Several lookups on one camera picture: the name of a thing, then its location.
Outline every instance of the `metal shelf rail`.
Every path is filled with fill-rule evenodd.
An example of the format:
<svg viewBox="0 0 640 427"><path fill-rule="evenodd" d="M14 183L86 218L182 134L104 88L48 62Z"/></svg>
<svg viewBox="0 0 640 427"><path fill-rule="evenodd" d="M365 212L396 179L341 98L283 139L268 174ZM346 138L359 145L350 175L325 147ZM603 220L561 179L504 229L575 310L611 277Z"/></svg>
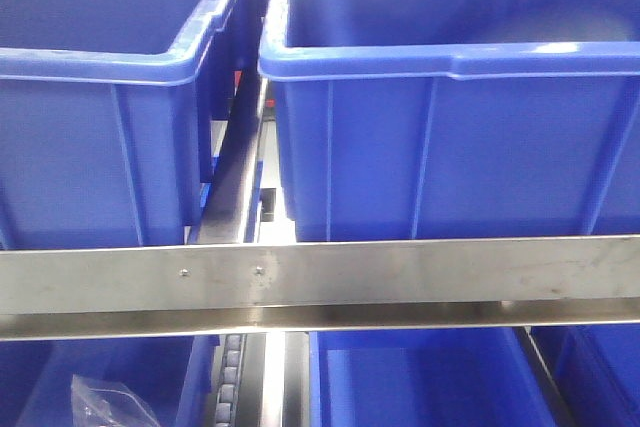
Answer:
<svg viewBox="0 0 640 427"><path fill-rule="evenodd" d="M265 92L229 121L204 245L0 252L0 339L640 321L640 235L243 245Z"/></svg>

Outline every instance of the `bin rim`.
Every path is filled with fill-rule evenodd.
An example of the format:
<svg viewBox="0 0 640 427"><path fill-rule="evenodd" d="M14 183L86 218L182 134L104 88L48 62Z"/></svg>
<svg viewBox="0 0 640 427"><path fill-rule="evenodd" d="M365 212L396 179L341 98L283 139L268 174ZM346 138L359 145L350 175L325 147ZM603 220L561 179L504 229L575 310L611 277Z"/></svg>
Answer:
<svg viewBox="0 0 640 427"><path fill-rule="evenodd" d="M199 0L165 52L158 54L0 47L0 79L181 85L198 75L214 32L236 0Z"/></svg>

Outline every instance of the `clear plastic bag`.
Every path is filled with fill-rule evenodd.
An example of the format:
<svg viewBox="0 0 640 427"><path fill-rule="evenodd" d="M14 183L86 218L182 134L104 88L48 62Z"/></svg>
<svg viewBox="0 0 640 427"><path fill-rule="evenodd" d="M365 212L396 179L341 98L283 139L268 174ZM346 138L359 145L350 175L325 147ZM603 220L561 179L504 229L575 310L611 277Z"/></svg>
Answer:
<svg viewBox="0 0 640 427"><path fill-rule="evenodd" d="M161 427L151 408L118 382L74 375L71 407L74 427Z"/></svg>

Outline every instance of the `shelving rack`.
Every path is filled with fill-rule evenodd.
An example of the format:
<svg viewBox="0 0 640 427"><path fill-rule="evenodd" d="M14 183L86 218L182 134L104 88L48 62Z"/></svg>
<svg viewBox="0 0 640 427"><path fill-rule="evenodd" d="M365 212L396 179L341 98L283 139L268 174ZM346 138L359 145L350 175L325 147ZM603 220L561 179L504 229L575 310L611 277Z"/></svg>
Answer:
<svg viewBox="0 0 640 427"><path fill-rule="evenodd" d="M265 93L229 120L198 245L1 252L0 338L266 332L242 336L232 418L279 427L309 419L286 331L640 321L640 235L244 243Z"/></svg>

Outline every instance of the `metal frame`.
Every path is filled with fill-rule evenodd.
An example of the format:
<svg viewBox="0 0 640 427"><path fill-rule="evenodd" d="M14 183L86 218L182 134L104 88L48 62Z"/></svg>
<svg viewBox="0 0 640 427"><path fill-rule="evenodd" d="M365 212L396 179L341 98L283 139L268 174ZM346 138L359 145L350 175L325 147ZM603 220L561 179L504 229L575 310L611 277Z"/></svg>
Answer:
<svg viewBox="0 0 640 427"><path fill-rule="evenodd" d="M640 320L640 236L0 253L0 337Z"/></svg>

